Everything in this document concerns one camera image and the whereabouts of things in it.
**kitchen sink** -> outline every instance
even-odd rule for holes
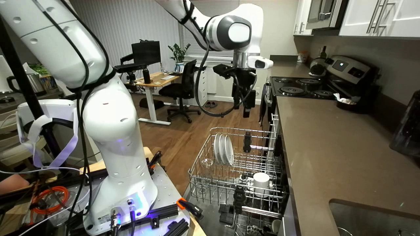
[[[330,202],[340,236],[420,236],[420,220]]]

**black office chair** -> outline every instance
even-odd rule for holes
[[[173,97],[174,100],[179,98],[179,109],[168,109],[168,122],[171,121],[176,115],[184,115],[188,119],[188,123],[191,123],[191,118],[187,115],[188,112],[197,112],[201,115],[200,110],[189,109],[184,106],[182,99],[194,98],[194,72],[195,64],[197,60],[190,61],[184,66],[184,72],[182,73],[181,83],[174,83],[163,87],[159,90],[159,94],[165,97]]]

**stove control panel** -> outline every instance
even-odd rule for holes
[[[333,55],[325,62],[329,73],[353,84],[357,84],[370,70],[369,66],[345,56]]]

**dishwasher rack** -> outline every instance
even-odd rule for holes
[[[217,134],[228,135],[234,150],[233,165],[222,165],[215,158],[213,145]],[[236,235],[261,235],[258,230],[271,227],[274,219],[282,217],[288,197],[287,177],[281,157],[273,156],[269,142],[275,142],[273,133],[268,131],[240,128],[215,127],[189,169],[191,198],[210,204],[233,204],[235,189],[245,189],[245,206],[242,213],[234,214],[233,229]],[[251,176],[264,172],[270,176],[270,188],[260,189],[252,185]]]

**stove burner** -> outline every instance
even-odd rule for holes
[[[275,78],[274,80],[276,80],[277,82],[280,82],[280,83],[288,83],[288,82],[292,81],[291,78],[285,78],[285,77]]]
[[[321,83],[319,80],[316,79],[298,79],[296,80],[296,82],[303,85],[315,85]]]
[[[306,94],[305,91],[303,91],[303,89],[296,87],[281,87],[279,91],[284,95],[288,96],[302,96]]]
[[[326,90],[315,90],[312,92],[316,97],[324,97],[324,98],[328,98],[328,97],[332,97],[334,96],[334,94],[330,91],[326,91]]]

